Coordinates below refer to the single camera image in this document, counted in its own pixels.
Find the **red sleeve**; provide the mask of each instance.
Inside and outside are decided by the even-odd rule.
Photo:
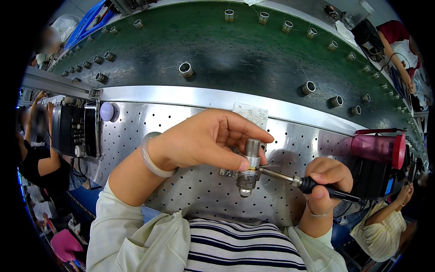
[[[409,40],[409,32],[399,21],[388,21],[380,26],[377,26],[376,29],[380,30],[382,34],[384,34],[389,44],[392,44],[396,41]]]

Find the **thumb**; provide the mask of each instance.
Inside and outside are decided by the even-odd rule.
[[[245,171],[250,167],[244,157],[218,146],[215,142],[212,146],[213,148],[203,153],[204,163],[234,171]]]

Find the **red cup lid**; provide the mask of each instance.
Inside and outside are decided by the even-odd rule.
[[[405,159],[406,144],[405,144],[405,134],[397,135],[394,140],[393,147],[393,168],[401,169],[403,165],[403,160]]]

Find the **yellow striped shirt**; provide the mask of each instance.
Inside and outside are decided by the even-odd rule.
[[[364,252],[377,262],[384,262],[394,256],[399,248],[400,234],[406,229],[402,213],[396,211],[389,214],[382,223],[364,226],[370,216],[387,205],[382,202],[373,207],[350,233]]]

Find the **pink shirt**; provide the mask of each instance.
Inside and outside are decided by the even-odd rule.
[[[63,262],[75,260],[73,251],[83,251],[80,243],[67,230],[61,230],[50,241],[54,254]]]

